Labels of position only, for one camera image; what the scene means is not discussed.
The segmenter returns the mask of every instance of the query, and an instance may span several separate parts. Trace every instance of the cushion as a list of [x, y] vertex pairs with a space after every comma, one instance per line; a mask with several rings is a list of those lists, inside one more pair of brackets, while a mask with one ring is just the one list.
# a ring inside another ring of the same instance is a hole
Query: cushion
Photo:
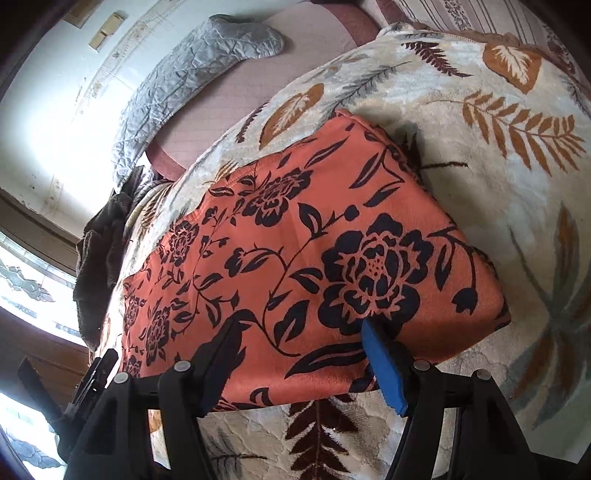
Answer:
[[558, 36], [519, 0], [363, 0], [361, 7], [381, 27], [406, 21], [450, 33], [510, 33], [520, 44], [537, 45], [558, 57], [563, 70], [586, 83], [584, 74]]
[[299, 76], [375, 39], [378, 27], [353, 5], [303, 2], [264, 22], [286, 39], [269, 61], [243, 61], [175, 114], [146, 150], [152, 166], [176, 180], [226, 130]]
[[211, 185], [125, 279], [121, 369], [158, 375], [239, 322], [220, 408], [371, 390], [367, 318], [430, 362], [509, 322], [489, 262], [385, 131], [340, 110]]

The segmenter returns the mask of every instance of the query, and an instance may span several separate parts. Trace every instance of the bed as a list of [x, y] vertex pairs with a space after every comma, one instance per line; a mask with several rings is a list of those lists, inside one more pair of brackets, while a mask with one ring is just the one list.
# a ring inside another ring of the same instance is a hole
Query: bed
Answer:
[[[383, 127], [405, 149], [429, 191], [498, 272], [512, 323], [441, 368], [462, 375], [490, 370], [536, 451], [567, 456], [572, 439], [591, 421], [590, 412], [576, 411], [591, 380], [591, 248], [584, 241], [591, 234], [589, 91], [560, 56], [514, 35], [416, 27], [385, 27], [375, 41], [299, 76], [260, 108], [249, 105], [254, 111], [244, 110], [175, 183], [146, 195], [126, 226], [130, 240], [99, 355], [116, 348], [121, 368], [138, 375], [144, 348], [122, 347], [127, 276], [217, 180], [311, 135], [335, 109], [346, 108]], [[178, 128], [172, 125], [166, 135]], [[165, 134], [156, 140], [162, 149]], [[200, 420], [218, 475], [304, 480], [314, 471], [323, 480], [383, 478], [404, 420], [379, 391], [321, 402], [330, 403], [347, 427], [301, 418], [301, 409], [290, 406]], [[452, 417], [444, 422], [435, 476], [447, 469]], [[301, 437], [289, 434], [296, 420], [306, 422], [303, 431], [328, 434], [339, 447], [318, 442], [310, 446], [317, 455], [304, 457], [301, 445], [295, 447]], [[150, 425], [154, 456], [166, 465], [158, 412], [150, 413]]]

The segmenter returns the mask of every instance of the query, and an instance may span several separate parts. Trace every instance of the black flower pattern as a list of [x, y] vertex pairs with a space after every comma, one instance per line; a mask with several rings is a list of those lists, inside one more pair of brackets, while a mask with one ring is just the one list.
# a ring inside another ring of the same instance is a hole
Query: black flower pattern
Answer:
[[322, 254], [331, 283], [318, 309], [320, 321], [353, 335], [363, 319], [380, 315], [398, 331], [418, 311], [420, 296], [411, 285], [425, 279], [432, 254], [433, 244], [420, 231], [405, 233], [387, 213], [381, 213], [365, 234], [341, 234]]
[[164, 346], [168, 343], [170, 337], [170, 307], [164, 307], [162, 310], [157, 310], [159, 302], [154, 307], [152, 314], [152, 323], [148, 327], [146, 333], [146, 366], [149, 367], [156, 360], [156, 355], [160, 357], [165, 355]]
[[129, 357], [129, 360], [124, 360], [122, 371], [127, 372], [132, 378], [138, 378], [141, 368], [142, 361], [138, 360], [135, 355], [132, 355]]
[[173, 234], [168, 240], [168, 247], [170, 249], [170, 261], [176, 267], [180, 267], [183, 264], [189, 253], [189, 248], [198, 234], [199, 225], [191, 225], [186, 220], [183, 220], [173, 228]]
[[215, 217], [216, 215], [217, 215], [217, 207], [208, 208], [207, 212], [205, 212], [205, 215], [203, 216], [203, 222], [201, 224], [207, 225], [209, 223], [209, 221], [213, 217]]
[[126, 334], [129, 333], [129, 329], [133, 327], [138, 318], [140, 301], [141, 299], [139, 297], [132, 296], [129, 300], [129, 305], [125, 309], [125, 315], [123, 315], [123, 331]]
[[255, 215], [256, 225], [277, 225], [289, 208], [289, 200], [293, 200], [309, 187], [311, 175], [311, 170], [301, 171], [296, 168], [283, 177], [270, 181], [246, 204], [242, 216]]
[[235, 248], [234, 253], [226, 260], [224, 268], [228, 271], [229, 277], [235, 277], [242, 268], [242, 261], [244, 260], [244, 249]]

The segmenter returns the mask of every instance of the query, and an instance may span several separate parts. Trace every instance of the wall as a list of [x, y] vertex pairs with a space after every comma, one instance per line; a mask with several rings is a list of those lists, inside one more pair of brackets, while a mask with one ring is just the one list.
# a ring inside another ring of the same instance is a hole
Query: wall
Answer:
[[[158, 61], [209, 15], [262, 19], [293, 3], [104, 0], [82, 29], [60, 21], [0, 103], [0, 188], [81, 236], [111, 192], [109, 153], [121, 109]], [[126, 20], [96, 52], [88, 42], [113, 12]]]

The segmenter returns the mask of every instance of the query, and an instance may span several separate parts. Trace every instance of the wooden frame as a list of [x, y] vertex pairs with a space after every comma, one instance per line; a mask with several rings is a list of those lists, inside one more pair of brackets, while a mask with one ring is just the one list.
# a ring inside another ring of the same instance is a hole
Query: wooden frame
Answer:
[[64, 20], [76, 28], [82, 28], [103, 0], [79, 0], [66, 14]]

